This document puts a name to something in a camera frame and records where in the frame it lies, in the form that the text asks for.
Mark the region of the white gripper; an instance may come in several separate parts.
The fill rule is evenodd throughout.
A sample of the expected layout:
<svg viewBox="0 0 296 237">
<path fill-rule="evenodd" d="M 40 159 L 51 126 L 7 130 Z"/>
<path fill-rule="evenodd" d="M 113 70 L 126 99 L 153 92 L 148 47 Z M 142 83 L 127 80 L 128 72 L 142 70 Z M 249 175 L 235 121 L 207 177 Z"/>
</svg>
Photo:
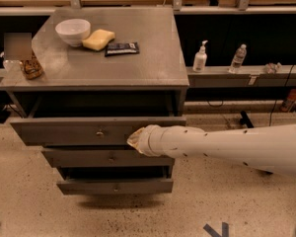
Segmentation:
<svg viewBox="0 0 296 237">
<path fill-rule="evenodd" d="M 159 125 L 148 125 L 134 131 L 126 140 L 127 144 L 146 156 L 163 154 L 161 137 L 164 129 Z"/>
</svg>

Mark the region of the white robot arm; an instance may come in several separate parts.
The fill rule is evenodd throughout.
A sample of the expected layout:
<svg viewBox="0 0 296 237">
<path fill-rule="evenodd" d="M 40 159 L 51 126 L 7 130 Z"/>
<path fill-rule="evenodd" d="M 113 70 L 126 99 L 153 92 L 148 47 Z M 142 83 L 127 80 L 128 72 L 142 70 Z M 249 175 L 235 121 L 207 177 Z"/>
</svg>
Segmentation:
<svg viewBox="0 0 296 237">
<path fill-rule="evenodd" d="M 296 178 L 296 123 L 223 131 L 150 124 L 133 132 L 127 144 L 148 157 L 206 156 Z"/>
</svg>

